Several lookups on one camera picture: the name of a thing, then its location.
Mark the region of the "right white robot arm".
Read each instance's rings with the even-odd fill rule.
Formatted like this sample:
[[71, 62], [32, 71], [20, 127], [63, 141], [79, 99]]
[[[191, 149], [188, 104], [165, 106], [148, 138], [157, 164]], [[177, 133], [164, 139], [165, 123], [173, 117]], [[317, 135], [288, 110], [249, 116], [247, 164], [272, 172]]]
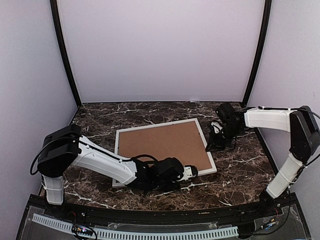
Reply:
[[296, 108], [245, 107], [235, 109], [229, 103], [217, 107], [218, 120], [209, 124], [207, 152], [223, 151], [236, 145], [246, 129], [257, 129], [278, 168], [273, 180], [260, 194], [262, 201], [255, 213], [266, 217], [275, 208], [274, 201], [296, 183], [301, 173], [320, 157], [320, 116], [307, 105]]

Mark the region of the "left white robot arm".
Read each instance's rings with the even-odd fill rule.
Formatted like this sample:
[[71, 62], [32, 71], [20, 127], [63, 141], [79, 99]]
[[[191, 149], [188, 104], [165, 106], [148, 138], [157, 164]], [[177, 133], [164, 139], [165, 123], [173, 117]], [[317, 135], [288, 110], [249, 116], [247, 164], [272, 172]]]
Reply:
[[32, 176], [41, 174], [46, 200], [60, 218], [67, 218], [71, 213], [70, 206], [64, 202], [63, 175], [69, 166], [89, 169], [145, 192], [178, 189], [190, 170], [175, 157], [157, 160], [148, 154], [131, 158], [116, 155], [82, 135], [78, 125], [68, 125], [45, 137], [29, 170]]

